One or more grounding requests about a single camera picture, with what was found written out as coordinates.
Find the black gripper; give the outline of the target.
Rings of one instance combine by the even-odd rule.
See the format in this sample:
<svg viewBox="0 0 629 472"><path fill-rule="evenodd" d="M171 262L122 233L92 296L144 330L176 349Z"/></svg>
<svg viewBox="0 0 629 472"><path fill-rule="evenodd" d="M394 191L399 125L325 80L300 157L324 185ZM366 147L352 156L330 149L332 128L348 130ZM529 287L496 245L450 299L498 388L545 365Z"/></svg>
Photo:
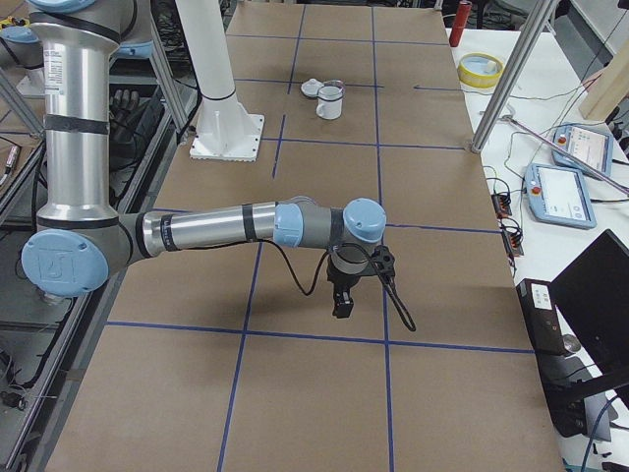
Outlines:
<svg viewBox="0 0 629 472"><path fill-rule="evenodd" d="M363 276L364 270L355 273L347 273L339 269L332 260L329 260L326 268L327 280L333 285L333 316L349 318L351 316L354 301L351 297L351 288L355 286Z"/></svg>

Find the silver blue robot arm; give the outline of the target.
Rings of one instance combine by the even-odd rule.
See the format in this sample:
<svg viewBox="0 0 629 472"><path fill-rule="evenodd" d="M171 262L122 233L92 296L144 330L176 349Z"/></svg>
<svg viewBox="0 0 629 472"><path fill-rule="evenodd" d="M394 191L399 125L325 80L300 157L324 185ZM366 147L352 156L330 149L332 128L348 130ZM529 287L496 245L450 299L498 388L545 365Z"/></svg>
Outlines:
<svg viewBox="0 0 629 472"><path fill-rule="evenodd" d="M346 318L364 276L383 286L393 256L382 245L384 209L360 198L342 208L307 197L208 212L122 214L109 200L109 62L147 35L145 1L34 1L29 19L43 47L47 202L21 261L42 291L91 292L119 270L164 252L268 243L325 251L318 270L333 285L333 314Z"/></svg>

